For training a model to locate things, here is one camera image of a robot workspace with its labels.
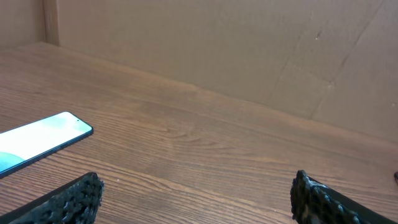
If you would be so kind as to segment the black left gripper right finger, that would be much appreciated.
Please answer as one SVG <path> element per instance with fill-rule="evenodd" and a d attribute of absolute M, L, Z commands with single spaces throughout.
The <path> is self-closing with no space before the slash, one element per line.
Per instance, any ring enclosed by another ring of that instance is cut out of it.
<path fill-rule="evenodd" d="M 290 201 L 292 219 L 299 224 L 397 224 L 311 178 L 304 170 L 293 179 Z"/>

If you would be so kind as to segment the Samsung Galaxy smartphone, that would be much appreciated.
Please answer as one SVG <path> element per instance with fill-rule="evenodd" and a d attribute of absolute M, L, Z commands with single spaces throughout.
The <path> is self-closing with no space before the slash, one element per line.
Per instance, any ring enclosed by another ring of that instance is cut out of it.
<path fill-rule="evenodd" d="M 1 133 L 1 177 L 19 171 L 94 133 L 69 111 Z"/>

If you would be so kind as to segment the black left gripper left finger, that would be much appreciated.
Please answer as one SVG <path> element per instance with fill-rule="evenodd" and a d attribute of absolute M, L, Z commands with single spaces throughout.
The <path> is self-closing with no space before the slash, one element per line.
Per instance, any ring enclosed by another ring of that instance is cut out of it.
<path fill-rule="evenodd" d="M 85 175 L 1 216 L 1 224 L 92 224 L 101 206 L 104 182 Z"/>

